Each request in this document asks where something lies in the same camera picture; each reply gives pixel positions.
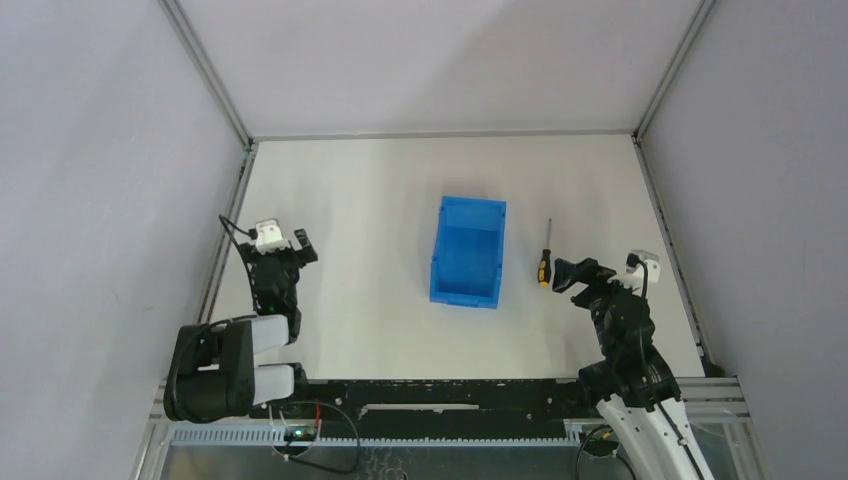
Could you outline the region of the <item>black yellow handled screwdriver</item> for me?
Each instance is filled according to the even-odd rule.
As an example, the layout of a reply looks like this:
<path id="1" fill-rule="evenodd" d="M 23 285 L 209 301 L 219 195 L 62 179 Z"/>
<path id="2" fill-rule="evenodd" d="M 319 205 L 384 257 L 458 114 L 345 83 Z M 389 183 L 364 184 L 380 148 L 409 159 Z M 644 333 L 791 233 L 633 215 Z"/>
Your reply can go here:
<path id="1" fill-rule="evenodd" d="M 540 286 L 548 286 L 552 277 L 551 263 L 551 242 L 552 235 L 552 219 L 547 219 L 546 235 L 544 248 L 541 251 L 540 261 L 537 267 L 537 282 Z"/>

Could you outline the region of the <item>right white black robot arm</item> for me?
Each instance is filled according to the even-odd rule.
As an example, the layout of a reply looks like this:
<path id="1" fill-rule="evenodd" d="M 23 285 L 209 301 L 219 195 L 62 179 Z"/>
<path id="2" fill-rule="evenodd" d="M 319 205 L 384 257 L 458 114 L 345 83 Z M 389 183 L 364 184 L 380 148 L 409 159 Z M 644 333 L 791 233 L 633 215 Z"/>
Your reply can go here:
<path id="1" fill-rule="evenodd" d="M 653 344 L 648 288 L 661 266 L 656 255 L 633 250 L 624 271 L 593 258 L 553 262 L 551 288 L 589 312 L 602 360 L 581 368 L 578 402 L 601 416 L 625 449 L 638 479 L 711 479 L 713 473 L 692 432 L 675 375 Z"/>

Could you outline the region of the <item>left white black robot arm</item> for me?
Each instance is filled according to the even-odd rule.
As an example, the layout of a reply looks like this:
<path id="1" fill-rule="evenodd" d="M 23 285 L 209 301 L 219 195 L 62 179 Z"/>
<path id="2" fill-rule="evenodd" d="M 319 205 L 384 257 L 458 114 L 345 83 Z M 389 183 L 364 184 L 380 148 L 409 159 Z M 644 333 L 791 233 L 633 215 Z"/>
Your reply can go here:
<path id="1" fill-rule="evenodd" d="M 258 223 L 253 242 L 237 245 L 252 300 L 249 315 L 182 327 L 172 355 L 163 406 L 173 421 L 206 424 L 245 416 L 273 400 L 290 417 L 311 407 L 311 388 L 290 364 L 260 367 L 258 353 L 289 345 L 300 334 L 300 272 L 318 259 L 303 229 L 289 241 L 272 221 Z"/>

